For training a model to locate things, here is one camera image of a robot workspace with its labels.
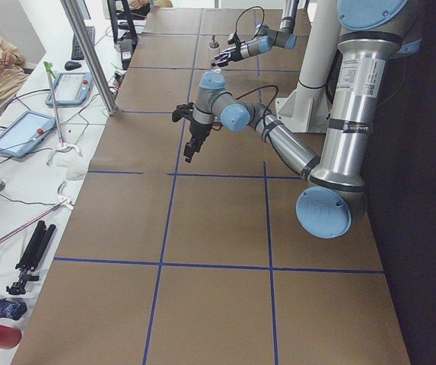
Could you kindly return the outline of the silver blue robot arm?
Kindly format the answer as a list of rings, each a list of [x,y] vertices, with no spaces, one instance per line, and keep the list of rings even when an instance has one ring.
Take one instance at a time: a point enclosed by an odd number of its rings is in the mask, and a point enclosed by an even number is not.
[[[345,234],[366,209],[360,169],[389,60],[418,51],[423,1],[321,1],[317,5],[297,87],[274,107],[248,103],[226,88],[220,68],[296,42],[298,4],[288,1],[280,27],[256,27],[253,38],[229,36],[199,82],[197,98],[173,111],[187,119],[184,155],[201,149],[214,122],[239,132],[252,128],[308,187],[296,215],[310,234],[332,239]]]
[[[222,50],[219,54],[211,58],[211,67],[222,68],[227,66],[230,62],[239,62],[267,53],[273,46],[283,49],[293,49],[297,42],[297,36],[294,34],[294,26],[298,3],[298,0],[285,2],[278,30],[270,29],[264,22],[265,10],[262,7],[256,5],[242,11],[236,19],[234,32],[228,37],[228,45],[230,45],[230,47]],[[247,11],[254,8],[258,8],[262,11],[262,20],[255,26],[255,33],[250,40],[241,40],[238,36],[238,22]]]

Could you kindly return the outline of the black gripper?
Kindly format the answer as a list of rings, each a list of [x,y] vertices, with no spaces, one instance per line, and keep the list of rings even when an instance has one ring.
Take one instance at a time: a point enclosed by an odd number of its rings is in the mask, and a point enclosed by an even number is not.
[[[223,68],[228,66],[230,62],[239,62],[248,57],[249,53],[246,47],[232,46],[214,57],[212,68]]]
[[[191,133],[191,139],[185,144],[183,155],[187,163],[192,162],[194,153],[199,153],[204,141],[209,136],[212,129],[213,117],[199,117],[198,119],[193,117],[190,121],[189,131]]]

